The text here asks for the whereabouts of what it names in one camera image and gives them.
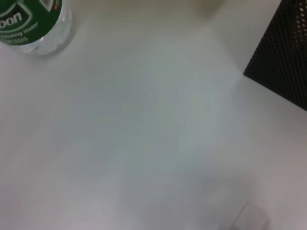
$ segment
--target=water bottle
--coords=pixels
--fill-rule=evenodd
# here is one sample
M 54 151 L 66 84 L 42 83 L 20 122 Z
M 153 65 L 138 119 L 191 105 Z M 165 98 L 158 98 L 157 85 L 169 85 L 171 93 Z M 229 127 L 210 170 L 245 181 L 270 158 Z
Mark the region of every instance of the water bottle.
M 49 54 L 70 31 L 67 0 L 0 0 L 0 41 L 19 52 Z

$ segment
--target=white desk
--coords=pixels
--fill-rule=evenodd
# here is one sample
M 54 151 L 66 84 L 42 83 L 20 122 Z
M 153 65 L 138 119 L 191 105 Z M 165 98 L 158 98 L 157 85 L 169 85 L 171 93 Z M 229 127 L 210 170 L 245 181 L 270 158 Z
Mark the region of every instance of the white desk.
M 226 229 L 247 199 L 306 229 L 307 113 L 241 74 L 278 1 L 84 2 L 60 54 L 0 48 L 1 229 Z

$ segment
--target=green bottle label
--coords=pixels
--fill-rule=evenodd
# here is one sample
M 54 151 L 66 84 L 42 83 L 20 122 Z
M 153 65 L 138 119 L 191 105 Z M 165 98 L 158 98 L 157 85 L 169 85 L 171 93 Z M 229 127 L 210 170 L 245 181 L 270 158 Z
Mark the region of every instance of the green bottle label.
M 45 36 L 55 25 L 62 0 L 0 0 L 0 41 L 26 45 Z

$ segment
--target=black mesh container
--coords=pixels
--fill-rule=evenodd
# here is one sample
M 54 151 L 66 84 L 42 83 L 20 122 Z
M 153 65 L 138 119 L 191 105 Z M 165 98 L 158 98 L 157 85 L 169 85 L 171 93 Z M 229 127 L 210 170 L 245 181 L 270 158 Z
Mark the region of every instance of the black mesh container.
M 307 0 L 283 0 L 244 75 L 307 110 Z

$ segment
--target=mesh wire basket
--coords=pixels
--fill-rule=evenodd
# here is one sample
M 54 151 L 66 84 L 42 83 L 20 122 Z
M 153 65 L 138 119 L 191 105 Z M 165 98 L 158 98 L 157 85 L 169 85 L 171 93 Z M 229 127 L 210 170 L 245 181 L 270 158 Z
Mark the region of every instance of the mesh wire basket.
M 307 0 L 283 0 L 244 75 L 307 110 Z

